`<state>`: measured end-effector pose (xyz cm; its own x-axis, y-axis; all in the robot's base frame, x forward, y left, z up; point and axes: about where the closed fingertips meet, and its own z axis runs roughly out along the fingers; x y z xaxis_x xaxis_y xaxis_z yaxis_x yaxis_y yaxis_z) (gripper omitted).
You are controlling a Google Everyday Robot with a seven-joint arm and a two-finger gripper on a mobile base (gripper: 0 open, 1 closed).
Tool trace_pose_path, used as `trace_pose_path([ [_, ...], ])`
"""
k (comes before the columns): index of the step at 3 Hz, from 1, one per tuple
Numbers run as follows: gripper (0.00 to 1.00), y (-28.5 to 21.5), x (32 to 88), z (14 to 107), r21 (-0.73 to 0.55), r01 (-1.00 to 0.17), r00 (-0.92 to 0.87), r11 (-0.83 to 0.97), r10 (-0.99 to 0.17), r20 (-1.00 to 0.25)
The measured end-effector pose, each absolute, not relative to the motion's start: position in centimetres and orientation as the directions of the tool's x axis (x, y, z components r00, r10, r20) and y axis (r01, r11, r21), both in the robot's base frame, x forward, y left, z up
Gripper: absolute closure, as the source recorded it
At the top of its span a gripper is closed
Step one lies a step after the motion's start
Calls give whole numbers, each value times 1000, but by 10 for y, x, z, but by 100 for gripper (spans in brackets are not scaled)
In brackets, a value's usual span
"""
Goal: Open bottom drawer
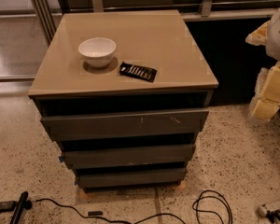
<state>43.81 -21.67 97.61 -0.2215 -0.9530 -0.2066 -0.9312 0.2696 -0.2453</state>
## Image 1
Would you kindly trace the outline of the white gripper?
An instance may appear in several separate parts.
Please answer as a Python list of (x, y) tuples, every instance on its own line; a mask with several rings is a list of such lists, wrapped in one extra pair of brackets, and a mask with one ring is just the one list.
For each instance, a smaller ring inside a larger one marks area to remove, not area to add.
[[(249, 34), (245, 42), (254, 46), (264, 46), (269, 22), (264, 22), (259, 28)], [(279, 110), (280, 105), (280, 68), (261, 68), (258, 74), (255, 94), (250, 103), (250, 115), (256, 119), (270, 120)]]

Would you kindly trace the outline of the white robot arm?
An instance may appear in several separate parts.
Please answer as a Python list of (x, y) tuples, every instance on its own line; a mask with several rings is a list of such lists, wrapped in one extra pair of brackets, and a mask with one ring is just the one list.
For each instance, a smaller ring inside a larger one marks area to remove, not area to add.
[(280, 8), (269, 21), (249, 34), (245, 42), (264, 46), (266, 54), (277, 63), (270, 69), (262, 68), (255, 86), (255, 96), (250, 103), (250, 116), (270, 120), (280, 109)]

